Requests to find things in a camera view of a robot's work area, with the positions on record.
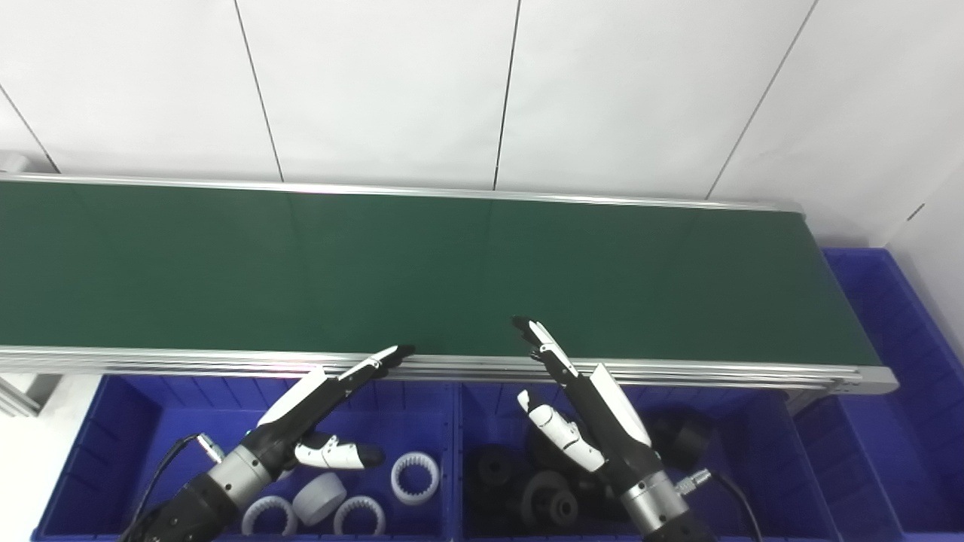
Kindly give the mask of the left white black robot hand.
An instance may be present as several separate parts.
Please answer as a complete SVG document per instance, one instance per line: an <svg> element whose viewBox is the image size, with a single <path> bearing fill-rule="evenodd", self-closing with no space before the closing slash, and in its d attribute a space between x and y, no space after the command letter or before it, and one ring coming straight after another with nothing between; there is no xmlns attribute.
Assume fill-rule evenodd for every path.
<svg viewBox="0 0 964 542"><path fill-rule="evenodd" d="M410 344L390 346L340 375L328 375L323 368L311 371L262 415L256 428L241 439L241 446L255 457L272 483L298 465L328 470L383 465L381 447L342 440L316 428L355 391L388 375L414 350Z"/></svg>

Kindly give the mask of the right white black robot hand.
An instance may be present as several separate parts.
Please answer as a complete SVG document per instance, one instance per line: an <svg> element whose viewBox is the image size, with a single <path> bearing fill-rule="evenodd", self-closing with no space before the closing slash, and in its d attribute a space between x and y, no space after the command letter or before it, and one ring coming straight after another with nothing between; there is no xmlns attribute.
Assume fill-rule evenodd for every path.
<svg viewBox="0 0 964 542"><path fill-rule="evenodd" d="M589 373L581 371L541 322L521 315L511 321L531 345L531 358L562 388L576 414L569 421L539 394L523 390L517 403L534 428L582 470L602 478L618 497L672 491L647 429L609 370L596 364Z"/></svg>

